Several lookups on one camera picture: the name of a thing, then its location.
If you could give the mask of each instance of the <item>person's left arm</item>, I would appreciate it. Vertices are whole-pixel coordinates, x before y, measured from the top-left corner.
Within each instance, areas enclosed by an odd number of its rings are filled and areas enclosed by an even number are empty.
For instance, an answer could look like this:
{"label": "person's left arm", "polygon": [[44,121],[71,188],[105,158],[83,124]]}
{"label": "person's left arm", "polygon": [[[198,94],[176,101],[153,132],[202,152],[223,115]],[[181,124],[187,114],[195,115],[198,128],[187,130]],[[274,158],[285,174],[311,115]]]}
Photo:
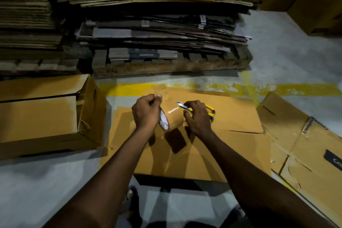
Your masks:
{"label": "person's left arm", "polygon": [[136,123],[133,134],[44,228],[114,227],[134,169],[160,121],[161,101],[161,95],[153,94],[137,100],[132,107]]}

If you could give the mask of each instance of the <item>forearm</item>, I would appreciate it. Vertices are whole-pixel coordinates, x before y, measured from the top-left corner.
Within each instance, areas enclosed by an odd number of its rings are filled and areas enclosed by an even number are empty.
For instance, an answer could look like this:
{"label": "forearm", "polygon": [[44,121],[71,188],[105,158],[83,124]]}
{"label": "forearm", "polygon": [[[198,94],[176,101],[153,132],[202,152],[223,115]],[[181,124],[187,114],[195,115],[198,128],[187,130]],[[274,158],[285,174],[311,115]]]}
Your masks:
{"label": "forearm", "polygon": [[152,132],[136,130],[46,227],[113,227],[126,189]]}
{"label": "forearm", "polygon": [[203,143],[222,169],[236,199],[255,226],[277,220],[280,227],[323,227],[325,219],[294,193],[259,170],[214,133]]}

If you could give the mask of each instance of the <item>hand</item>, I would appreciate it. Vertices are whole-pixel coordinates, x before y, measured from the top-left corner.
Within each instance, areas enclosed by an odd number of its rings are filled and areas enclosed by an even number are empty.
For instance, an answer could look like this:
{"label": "hand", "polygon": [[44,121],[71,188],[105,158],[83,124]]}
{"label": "hand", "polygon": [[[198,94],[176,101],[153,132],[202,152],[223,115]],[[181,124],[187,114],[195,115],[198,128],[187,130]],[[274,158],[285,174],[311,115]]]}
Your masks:
{"label": "hand", "polygon": [[139,98],[132,106],[136,129],[153,131],[160,121],[161,95],[149,94]]}
{"label": "hand", "polygon": [[191,117],[187,110],[184,110],[184,117],[190,130],[201,140],[205,140],[210,137],[214,132],[211,129],[210,119],[207,108],[204,103],[199,100],[187,101],[185,106],[192,108]]}

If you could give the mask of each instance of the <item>person's right arm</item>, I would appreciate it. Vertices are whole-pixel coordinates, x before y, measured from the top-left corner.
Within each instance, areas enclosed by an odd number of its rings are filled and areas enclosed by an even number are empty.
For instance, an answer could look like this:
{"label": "person's right arm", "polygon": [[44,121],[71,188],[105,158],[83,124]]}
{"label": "person's right arm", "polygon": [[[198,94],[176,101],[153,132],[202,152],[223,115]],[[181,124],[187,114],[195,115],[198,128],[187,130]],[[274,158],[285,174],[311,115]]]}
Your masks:
{"label": "person's right arm", "polygon": [[206,145],[223,171],[237,201],[256,227],[333,227],[289,189],[259,170],[227,144],[211,129],[205,105],[188,101],[191,117],[184,117],[191,131]]}

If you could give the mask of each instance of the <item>tape roll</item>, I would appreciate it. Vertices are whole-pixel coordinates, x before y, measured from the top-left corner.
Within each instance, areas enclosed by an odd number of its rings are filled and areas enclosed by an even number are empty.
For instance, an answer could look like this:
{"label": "tape roll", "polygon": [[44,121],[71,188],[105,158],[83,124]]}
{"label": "tape roll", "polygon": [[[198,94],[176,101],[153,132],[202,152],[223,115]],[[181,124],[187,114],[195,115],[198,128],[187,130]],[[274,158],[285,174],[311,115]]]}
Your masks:
{"label": "tape roll", "polygon": [[163,100],[160,105],[160,126],[165,131],[172,131],[184,123],[183,109],[176,101]]}

